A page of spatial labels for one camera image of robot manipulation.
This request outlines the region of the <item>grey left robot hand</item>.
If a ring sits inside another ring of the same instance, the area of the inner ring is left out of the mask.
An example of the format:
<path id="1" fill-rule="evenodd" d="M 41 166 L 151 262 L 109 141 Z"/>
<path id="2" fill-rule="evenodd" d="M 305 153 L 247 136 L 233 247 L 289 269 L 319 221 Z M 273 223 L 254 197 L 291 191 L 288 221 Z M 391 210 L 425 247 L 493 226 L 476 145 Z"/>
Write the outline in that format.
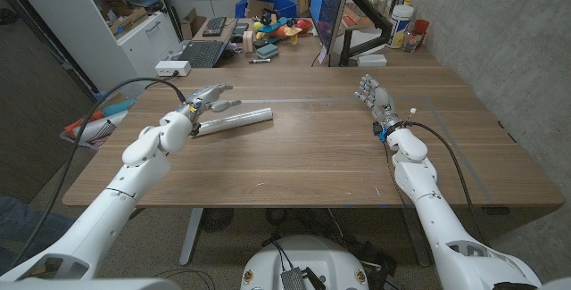
<path id="1" fill-rule="evenodd" d="M 190 135 L 192 137 L 199 133 L 201 124 L 198 119 L 202 113 L 207 111 L 224 112 L 226 109 L 242 103 L 241 100 L 219 100 L 224 91 L 232 88 L 233 86 L 229 84 L 217 84 L 201 88 L 189 95 L 183 104 L 177 108 L 177 112 L 186 115 L 191 121 Z"/>

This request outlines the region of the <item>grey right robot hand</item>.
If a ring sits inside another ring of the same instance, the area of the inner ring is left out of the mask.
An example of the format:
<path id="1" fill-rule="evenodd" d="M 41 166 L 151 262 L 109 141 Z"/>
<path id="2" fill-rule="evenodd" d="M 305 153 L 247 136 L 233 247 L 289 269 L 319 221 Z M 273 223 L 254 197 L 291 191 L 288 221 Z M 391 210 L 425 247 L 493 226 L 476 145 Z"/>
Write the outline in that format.
<path id="1" fill-rule="evenodd" d="M 373 133 L 382 141 L 385 141 L 402 124 L 393 98 L 369 74 L 360 79 L 360 92 L 355 92 L 355 95 L 371 110 L 375 119 Z"/>

